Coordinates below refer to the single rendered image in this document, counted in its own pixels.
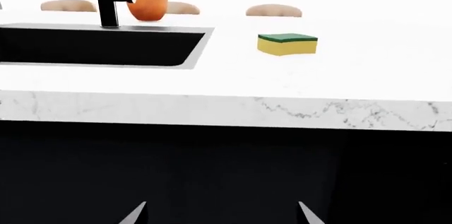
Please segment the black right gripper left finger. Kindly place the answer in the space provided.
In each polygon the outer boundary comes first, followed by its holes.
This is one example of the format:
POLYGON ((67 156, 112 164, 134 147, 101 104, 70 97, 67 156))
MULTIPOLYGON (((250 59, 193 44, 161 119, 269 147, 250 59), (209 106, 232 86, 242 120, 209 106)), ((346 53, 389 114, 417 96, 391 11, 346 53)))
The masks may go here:
POLYGON ((147 202, 139 204, 132 212, 124 217, 118 224, 148 224, 147 202))

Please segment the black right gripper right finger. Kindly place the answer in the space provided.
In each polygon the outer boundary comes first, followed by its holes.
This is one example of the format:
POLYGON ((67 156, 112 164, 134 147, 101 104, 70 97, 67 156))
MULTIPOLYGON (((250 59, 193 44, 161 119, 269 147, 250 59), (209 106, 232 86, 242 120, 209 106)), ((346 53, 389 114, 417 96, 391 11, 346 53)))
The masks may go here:
POLYGON ((297 224, 325 224, 313 211, 303 202, 298 202, 297 224))

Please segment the yellow sponge with green top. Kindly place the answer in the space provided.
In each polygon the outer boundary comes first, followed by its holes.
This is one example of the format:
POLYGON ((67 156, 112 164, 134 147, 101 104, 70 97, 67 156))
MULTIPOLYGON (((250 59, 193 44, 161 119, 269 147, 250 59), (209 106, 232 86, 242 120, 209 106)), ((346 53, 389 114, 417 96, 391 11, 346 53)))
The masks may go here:
POLYGON ((273 56, 315 54, 318 38, 297 33, 258 35, 257 49, 273 56))

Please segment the black kitchen sink basin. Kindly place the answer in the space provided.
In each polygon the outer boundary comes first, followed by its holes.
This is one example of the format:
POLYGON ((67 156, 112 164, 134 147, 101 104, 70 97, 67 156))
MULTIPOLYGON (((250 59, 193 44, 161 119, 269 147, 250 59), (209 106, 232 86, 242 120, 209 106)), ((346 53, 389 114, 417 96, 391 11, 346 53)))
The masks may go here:
POLYGON ((0 62, 192 69, 213 28, 88 24, 0 25, 0 62))

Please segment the dark counter cabinet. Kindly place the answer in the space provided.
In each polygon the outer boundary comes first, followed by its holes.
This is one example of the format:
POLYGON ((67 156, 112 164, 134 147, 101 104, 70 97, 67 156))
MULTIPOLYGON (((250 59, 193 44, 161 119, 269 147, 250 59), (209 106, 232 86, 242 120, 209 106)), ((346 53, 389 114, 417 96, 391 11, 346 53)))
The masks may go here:
POLYGON ((452 224, 452 132, 0 122, 0 224, 452 224))

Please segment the beige chair back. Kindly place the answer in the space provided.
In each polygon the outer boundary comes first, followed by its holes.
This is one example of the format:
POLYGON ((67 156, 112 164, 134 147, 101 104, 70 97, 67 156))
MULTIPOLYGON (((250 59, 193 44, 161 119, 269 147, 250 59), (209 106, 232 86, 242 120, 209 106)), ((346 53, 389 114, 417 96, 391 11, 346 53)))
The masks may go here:
POLYGON ((281 4, 262 4, 249 7, 246 16, 275 16, 301 18, 302 11, 294 6, 281 4))
POLYGON ((178 1, 169 1, 167 3, 167 14, 188 14, 188 15, 199 15, 200 9, 189 3, 183 3, 178 1))
POLYGON ((96 12, 95 5, 85 0, 55 0, 41 3, 42 11, 96 12))

